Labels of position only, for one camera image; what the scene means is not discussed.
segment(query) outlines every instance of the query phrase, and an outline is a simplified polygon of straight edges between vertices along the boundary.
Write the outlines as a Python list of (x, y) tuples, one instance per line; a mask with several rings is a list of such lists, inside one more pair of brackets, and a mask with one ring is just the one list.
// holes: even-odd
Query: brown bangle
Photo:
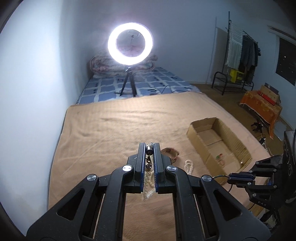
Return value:
[(174, 148), (167, 147), (161, 150), (161, 154), (168, 156), (171, 162), (174, 163), (177, 160), (179, 152)]

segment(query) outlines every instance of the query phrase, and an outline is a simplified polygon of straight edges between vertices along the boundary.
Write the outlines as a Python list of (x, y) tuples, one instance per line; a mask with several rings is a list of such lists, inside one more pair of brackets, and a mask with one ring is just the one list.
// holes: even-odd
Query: orange tablecloth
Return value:
[(257, 91), (247, 91), (239, 104), (246, 104), (269, 124), (269, 136), (273, 139), (274, 125), (281, 114), (282, 107), (278, 104), (272, 105), (260, 96)]

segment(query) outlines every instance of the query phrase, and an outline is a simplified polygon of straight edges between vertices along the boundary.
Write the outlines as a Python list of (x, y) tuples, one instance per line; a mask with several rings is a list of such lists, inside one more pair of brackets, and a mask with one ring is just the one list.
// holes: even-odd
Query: tripod leg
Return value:
[(123, 86), (122, 86), (122, 89), (120, 91), (120, 95), (119, 96), (122, 96), (122, 94), (123, 94), (123, 90), (124, 90), (124, 87), (126, 86), (126, 82), (128, 80), (128, 76), (129, 76), (129, 73), (127, 72), (126, 73), (126, 78), (124, 79)]
[(131, 89), (132, 89), (132, 92), (133, 92), (133, 96), (135, 97), (137, 95), (137, 90), (136, 90), (135, 81), (133, 79), (133, 74), (131, 73), (129, 77), (130, 77)]

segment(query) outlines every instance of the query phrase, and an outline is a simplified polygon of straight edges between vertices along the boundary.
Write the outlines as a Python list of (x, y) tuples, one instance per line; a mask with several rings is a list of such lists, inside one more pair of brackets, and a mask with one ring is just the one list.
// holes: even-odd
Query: clothes rack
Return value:
[[(245, 81), (245, 77), (246, 77), (246, 74), (247, 74), (246, 70), (245, 70), (244, 77), (243, 77), (243, 80), (242, 80), (241, 83), (233, 83), (233, 82), (229, 81), (227, 74), (224, 73), (224, 68), (225, 68), (225, 63), (226, 63), (226, 58), (227, 58), (227, 52), (228, 52), (228, 49), (229, 49), (229, 29), (230, 29), (230, 24), (231, 24), (230, 12), (228, 12), (227, 45), (226, 45), (226, 52), (225, 52), (225, 56), (224, 56), (223, 67), (222, 67), (222, 71), (217, 71), (214, 74), (213, 82), (212, 82), (212, 88), (215, 88), (215, 89), (221, 91), (222, 92), (222, 95), (224, 95), (225, 92), (244, 93), (244, 92), (248, 91), (247, 89), (245, 89), (245, 87), (251, 87), (252, 88), (251, 90), (253, 90), (253, 88), (254, 88), (253, 81), (250, 84), (249, 83), (246, 83), (246, 81)], [(243, 30), (243, 32), (251, 40), (253, 40), (255, 43), (258, 44), (258, 42), (256, 42), (247, 32), (245, 32), (244, 30)], [(223, 86), (216, 86), (216, 85), (214, 85), (216, 79), (219, 80), (219, 81), (221, 81), (221, 82), (223, 82), (224, 85)], [(231, 89), (231, 90), (226, 90), (227, 84), (236, 85), (236, 86), (242, 86), (242, 87), (241, 88), (240, 87), (238, 88), (238, 87), (228, 86), (228, 88)]]

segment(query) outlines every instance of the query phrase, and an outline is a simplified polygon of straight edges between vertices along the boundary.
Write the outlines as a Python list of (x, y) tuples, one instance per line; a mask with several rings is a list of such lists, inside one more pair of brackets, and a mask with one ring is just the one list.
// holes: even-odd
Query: red box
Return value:
[(271, 98), (269, 98), (266, 94), (263, 94), (261, 91), (258, 91), (258, 94), (260, 96), (262, 96), (264, 99), (266, 99), (272, 105), (275, 105), (276, 104), (276, 102), (274, 100), (272, 100)]

